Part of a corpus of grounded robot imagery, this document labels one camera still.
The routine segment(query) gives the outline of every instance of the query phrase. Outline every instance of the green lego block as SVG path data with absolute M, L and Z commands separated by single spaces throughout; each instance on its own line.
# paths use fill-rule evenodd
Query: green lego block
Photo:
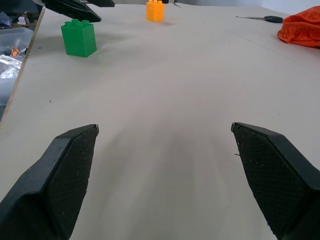
M 64 44 L 84 44 L 95 38 L 94 25 L 88 20 L 78 19 L 66 21 L 61 26 Z
M 66 54 L 78 57 L 88 57 L 97 51 L 96 39 L 93 38 L 86 43 L 65 44 Z

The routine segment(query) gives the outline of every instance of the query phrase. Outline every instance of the white table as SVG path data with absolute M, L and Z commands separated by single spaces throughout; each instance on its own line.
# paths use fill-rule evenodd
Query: white table
M 1 123 L 0 198 L 52 139 L 99 124 L 72 239 L 274 240 L 232 122 L 286 135 L 320 167 L 320 51 L 281 42 L 262 7 L 92 7 L 98 51 L 65 54 L 47 10 Z

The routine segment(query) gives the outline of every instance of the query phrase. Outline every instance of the scissor handle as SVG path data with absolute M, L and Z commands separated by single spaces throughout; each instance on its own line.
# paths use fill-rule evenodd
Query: scissor handle
M 265 16 L 264 20 L 266 20 L 267 22 L 276 23 L 276 24 L 281 24 L 284 21 L 284 19 L 279 16 Z

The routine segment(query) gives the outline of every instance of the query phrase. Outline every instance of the orange cloth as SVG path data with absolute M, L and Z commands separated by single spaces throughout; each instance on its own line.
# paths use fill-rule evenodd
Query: orange cloth
M 277 36 L 286 43 L 320 47 L 320 6 L 288 16 Z

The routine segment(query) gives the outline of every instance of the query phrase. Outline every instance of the orange lego block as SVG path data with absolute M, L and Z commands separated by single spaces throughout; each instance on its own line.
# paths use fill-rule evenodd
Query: orange lego block
M 146 3 L 146 19 L 152 22 L 161 22 L 165 16 L 165 4 L 160 0 L 149 0 Z

